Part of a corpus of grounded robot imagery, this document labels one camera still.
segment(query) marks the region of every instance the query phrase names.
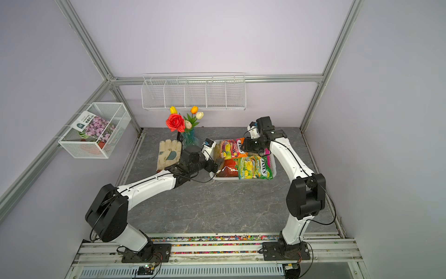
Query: red rose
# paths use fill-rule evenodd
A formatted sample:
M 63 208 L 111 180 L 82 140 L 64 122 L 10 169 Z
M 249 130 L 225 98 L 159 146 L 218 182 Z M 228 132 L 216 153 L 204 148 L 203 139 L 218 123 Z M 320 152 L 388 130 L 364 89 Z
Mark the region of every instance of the red rose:
M 172 113 L 166 120 L 166 125 L 171 132 L 178 130 L 178 132 L 184 132 L 184 119 L 181 115 Z

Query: blue glass vase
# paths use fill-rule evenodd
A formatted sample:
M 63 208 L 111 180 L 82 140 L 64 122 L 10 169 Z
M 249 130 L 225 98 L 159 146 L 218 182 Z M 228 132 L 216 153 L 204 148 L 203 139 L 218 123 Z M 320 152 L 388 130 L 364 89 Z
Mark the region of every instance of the blue glass vase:
M 192 129 L 190 131 L 184 131 L 181 133 L 183 136 L 183 150 L 186 149 L 188 146 L 196 145 L 200 146 L 197 137 L 195 136 L 195 130 Z

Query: fox's candy bag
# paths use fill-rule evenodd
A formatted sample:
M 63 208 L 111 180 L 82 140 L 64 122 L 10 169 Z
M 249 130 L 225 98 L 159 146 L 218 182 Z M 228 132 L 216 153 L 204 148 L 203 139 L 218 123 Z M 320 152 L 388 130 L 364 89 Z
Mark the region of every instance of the fox's candy bag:
M 242 151 L 242 143 L 245 138 L 236 138 L 234 140 L 225 140 L 220 143 L 220 157 L 225 160 L 231 158 L 247 157 L 248 155 Z
M 273 179 L 273 172 L 268 166 L 266 157 L 252 156 L 256 162 L 254 167 L 254 176 L 260 179 Z
M 256 161 L 252 157 L 242 157 L 239 159 L 239 179 L 254 178 Z

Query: mounting plate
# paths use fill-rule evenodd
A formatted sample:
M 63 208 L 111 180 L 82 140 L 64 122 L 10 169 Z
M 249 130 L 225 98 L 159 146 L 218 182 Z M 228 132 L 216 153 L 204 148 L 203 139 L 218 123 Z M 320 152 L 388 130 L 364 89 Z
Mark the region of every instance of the mounting plate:
M 302 260 L 310 259 L 310 252 L 305 252 L 305 249 L 308 250 L 308 246 L 306 242 L 300 242 L 299 244 L 293 245 L 293 249 L 286 252 L 285 255 L 280 253 L 283 247 L 279 246 L 278 242 L 263 242 L 263 260 L 265 261 L 298 261 L 302 256 Z
M 135 263 L 135 262 L 159 262 L 160 259 L 155 253 L 160 253 L 162 255 L 161 262 L 168 262 L 170 257 L 171 244 L 153 244 L 153 256 L 147 261 L 141 261 L 139 257 L 135 255 L 132 251 L 125 248 L 124 254 L 122 256 L 122 263 Z

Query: red snack bag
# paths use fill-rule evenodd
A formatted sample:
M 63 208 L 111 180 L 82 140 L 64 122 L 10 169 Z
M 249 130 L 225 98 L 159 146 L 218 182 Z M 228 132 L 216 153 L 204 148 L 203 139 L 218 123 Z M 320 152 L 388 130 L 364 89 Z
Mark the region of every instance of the red snack bag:
M 239 177 L 239 160 L 225 160 L 220 170 L 215 174 L 216 177 Z
M 244 137 L 236 138 L 233 140 L 224 140 L 220 143 L 220 156 L 225 160 L 231 158 L 247 157 L 248 154 L 242 151 L 242 143 L 245 140 Z

